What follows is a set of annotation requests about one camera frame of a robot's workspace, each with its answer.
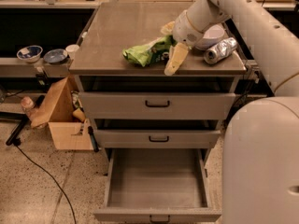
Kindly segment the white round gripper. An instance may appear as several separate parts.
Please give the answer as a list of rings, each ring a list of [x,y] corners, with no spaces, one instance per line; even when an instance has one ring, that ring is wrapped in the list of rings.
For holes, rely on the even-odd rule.
[[[161,28],[161,33],[163,35],[172,34],[173,38],[178,42],[175,46],[170,47],[169,60],[164,69],[164,73],[167,76],[172,76],[185,61],[189,53],[189,47],[194,47],[204,34],[192,27],[186,10],[176,18],[175,22],[170,21],[165,24]]]

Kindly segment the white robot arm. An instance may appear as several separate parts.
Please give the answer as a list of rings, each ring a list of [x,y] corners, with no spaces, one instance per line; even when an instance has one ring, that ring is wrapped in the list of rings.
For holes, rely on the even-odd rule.
[[[255,0],[197,0],[176,19],[173,75],[212,25],[232,19],[272,96],[240,108],[222,152],[222,224],[299,224],[299,39]]]

